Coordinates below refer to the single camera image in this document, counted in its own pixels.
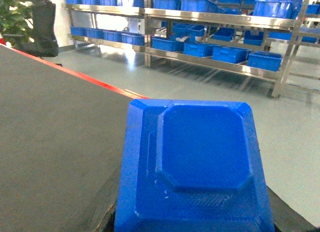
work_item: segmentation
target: red edge strip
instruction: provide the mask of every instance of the red edge strip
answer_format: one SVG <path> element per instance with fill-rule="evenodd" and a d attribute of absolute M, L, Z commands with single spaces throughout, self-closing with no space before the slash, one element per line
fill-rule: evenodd
<path fill-rule="evenodd" d="M 100 81 L 100 80 L 97 80 L 97 79 L 95 79 L 95 78 L 92 78 L 92 77 L 90 77 L 90 76 L 88 76 L 88 75 L 86 75 L 86 74 L 79 73 L 79 72 L 76 72 L 76 71 L 74 71 L 74 70 L 61 67 L 61 66 L 56 65 L 56 64 L 54 64 L 54 63 L 52 63 L 52 62 L 49 62 L 49 61 L 46 61 L 46 60 L 44 60 L 44 59 L 35 57 L 35 56 L 33 56 L 33 55 L 30 55 L 30 54 L 27 54 L 27 53 L 25 53 L 25 52 L 19 51 L 19 50 L 17 50 L 17 49 L 10 48 L 10 47 L 7 47 L 7 46 L 2 45 L 2 44 L 0 44 L 0 46 L 6 47 L 6 48 L 8 48 L 8 49 L 10 49 L 10 50 L 12 50 L 12 51 L 15 51 L 15 52 L 17 52 L 17 53 L 19 53 L 19 54 L 21 54 L 21 55 L 24 55 L 24 56 L 26 56 L 26 57 L 28 57 L 28 58 L 31 58 L 31 59 L 33 59 L 33 60 L 35 60 L 35 61 L 38 61 L 38 62 L 42 63 L 42 64 L 45 64 L 45 65 L 50 66 L 50 67 L 53 67 L 53 68 L 55 68 L 55 69 L 57 69 L 57 70 L 59 70 L 59 71 L 68 73 L 69 75 L 73 75 L 73 76 L 75 76 L 75 77 L 78 77 L 78 78 L 80 78 L 80 79 L 83 79 L 83 80 L 85 80 L 85 81 L 88 81 L 88 82 L 90 82 L 90 83 L 92 83 L 92 84 L 95 84 L 95 85 L 97 85 L 97 86 L 106 88 L 106 89 L 108 89 L 108 90 L 110 90 L 110 91 L 113 91 L 113 92 L 116 92 L 116 93 L 118 93 L 118 94 L 120 94 L 120 95 L 129 97 L 129 98 L 132 98 L 132 99 L 148 99 L 148 97 L 146 97 L 146 96 L 143 96 L 143 95 L 140 95 L 140 94 L 137 94 L 137 93 L 128 91 L 128 90 L 124 90 L 124 89 L 121 89 L 121 88 L 118 88 L 118 87 L 114 87 L 114 86 L 112 86 L 112 85 L 110 85 L 110 84 L 107 84 L 107 83 L 104 83 L 104 82 L 102 82 L 102 81 Z"/>

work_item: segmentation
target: stainless steel shelving rack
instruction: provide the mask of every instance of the stainless steel shelving rack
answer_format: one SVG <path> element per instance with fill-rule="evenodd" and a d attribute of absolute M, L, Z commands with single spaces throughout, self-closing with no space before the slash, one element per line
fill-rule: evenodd
<path fill-rule="evenodd" d="M 145 20 L 145 46 L 132 46 L 128 44 L 110 42 L 103 39 L 92 39 L 83 36 L 73 36 L 69 35 L 70 38 L 78 41 L 93 43 L 97 45 L 106 45 L 121 49 L 133 49 L 136 52 L 145 52 L 145 66 L 152 66 L 152 57 L 164 58 L 168 60 L 185 62 L 188 64 L 215 68 L 222 71 L 227 71 L 249 78 L 258 78 L 264 81 L 273 83 L 273 91 L 271 96 L 278 97 L 284 89 L 287 87 L 292 87 L 292 85 L 287 84 L 288 76 L 301 76 L 308 79 L 318 79 L 314 76 L 303 75 L 303 74 L 293 74 L 290 73 L 290 66 L 294 56 L 296 55 L 299 46 L 318 47 L 318 44 L 309 45 L 309 43 L 302 42 L 303 36 L 314 36 L 310 32 L 300 31 L 300 27 L 303 24 L 303 18 L 308 16 L 309 18 L 318 19 L 318 15 L 306 15 L 306 10 L 308 7 L 309 0 L 303 0 L 303 5 L 301 12 L 299 13 L 297 19 L 282 19 L 282 18 L 271 18 L 271 17 L 260 17 L 260 16 L 249 16 L 249 15 L 232 15 L 232 14 L 218 14 L 218 13 L 202 13 L 202 12 L 189 12 L 180 10 L 166 10 L 166 9 L 154 9 L 152 8 L 152 0 L 144 0 L 143 8 L 123 8 L 117 6 L 101 6 L 101 5 L 82 5 L 82 4 L 66 4 L 65 8 L 69 11 L 78 11 L 84 13 L 96 14 L 106 14 L 106 15 L 116 15 L 123 17 L 135 17 L 144 18 Z M 252 6 L 245 8 L 245 5 L 239 5 L 242 9 L 252 9 Z M 225 42 L 221 40 L 214 40 L 212 38 L 207 38 L 207 43 L 218 44 L 223 46 L 233 46 L 240 48 L 247 48 L 251 50 L 264 50 L 267 42 L 280 42 L 277 39 L 269 39 L 269 32 L 292 32 L 291 40 L 282 42 L 287 43 L 287 49 L 285 55 L 283 56 L 282 64 L 279 71 L 274 72 L 265 69 L 259 69 L 247 66 L 246 63 L 233 64 L 217 60 L 212 60 L 211 58 L 200 58 L 190 55 L 185 55 L 179 52 L 168 52 L 165 50 L 153 49 L 151 48 L 151 34 L 152 28 L 150 22 L 152 19 L 167 21 L 167 29 L 162 31 L 167 37 L 170 36 L 172 32 L 173 21 L 180 21 L 186 23 L 203 24 L 210 26 L 219 27 L 230 27 L 237 30 L 257 30 L 264 32 L 264 40 L 261 46 L 249 45 L 234 42 Z M 316 89 L 307 89 L 294 85 L 295 89 L 302 89 L 309 92 L 318 93 Z"/>

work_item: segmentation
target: white wall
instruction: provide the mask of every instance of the white wall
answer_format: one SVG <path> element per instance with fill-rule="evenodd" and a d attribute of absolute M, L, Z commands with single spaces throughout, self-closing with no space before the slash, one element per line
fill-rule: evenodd
<path fill-rule="evenodd" d="M 56 4 L 54 33 L 60 47 L 73 45 L 67 35 L 70 33 L 69 14 L 66 9 L 62 8 L 62 3 L 65 0 L 50 0 Z"/>

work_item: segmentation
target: black office chair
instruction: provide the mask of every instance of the black office chair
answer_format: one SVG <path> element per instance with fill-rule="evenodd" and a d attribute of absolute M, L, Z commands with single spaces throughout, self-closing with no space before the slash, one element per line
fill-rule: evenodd
<path fill-rule="evenodd" d="M 56 5 L 50 0 L 31 0 L 34 42 L 22 43 L 23 35 L 4 34 L 16 41 L 15 49 L 36 57 L 56 57 L 59 46 L 54 32 Z"/>

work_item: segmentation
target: black rubber mat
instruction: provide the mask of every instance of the black rubber mat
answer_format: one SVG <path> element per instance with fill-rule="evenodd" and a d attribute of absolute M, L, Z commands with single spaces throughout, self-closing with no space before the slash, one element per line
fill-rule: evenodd
<path fill-rule="evenodd" d="M 106 213 L 131 100 L 0 46 L 1 232 L 89 227 L 95 200 Z"/>

